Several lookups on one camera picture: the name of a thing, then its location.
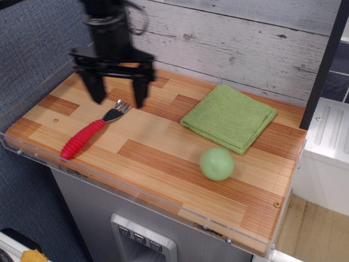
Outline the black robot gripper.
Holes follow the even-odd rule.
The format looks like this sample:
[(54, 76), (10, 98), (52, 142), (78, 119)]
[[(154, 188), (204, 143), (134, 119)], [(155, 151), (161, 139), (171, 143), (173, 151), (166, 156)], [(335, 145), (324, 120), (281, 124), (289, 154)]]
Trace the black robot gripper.
[(103, 76), (129, 78), (133, 79), (136, 106), (142, 108), (148, 97), (149, 81), (155, 80), (154, 56), (132, 46), (125, 16), (103, 19), (84, 16), (83, 21), (90, 30), (93, 43), (75, 47), (70, 54), (92, 99), (101, 104), (106, 97)]

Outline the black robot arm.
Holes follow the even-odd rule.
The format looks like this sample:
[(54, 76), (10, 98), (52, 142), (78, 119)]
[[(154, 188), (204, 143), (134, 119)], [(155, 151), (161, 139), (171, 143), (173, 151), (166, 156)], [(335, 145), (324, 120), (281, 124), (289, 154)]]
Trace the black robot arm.
[(84, 23), (93, 44), (71, 50), (75, 71), (82, 78), (92, 99), (100, 104), (106, 97), (103, 78), (131, 79), (138, 108), (148, 96), (148, 84), (155, 80), (154, 56), (132, 46), (128, 1), (83, 1)]

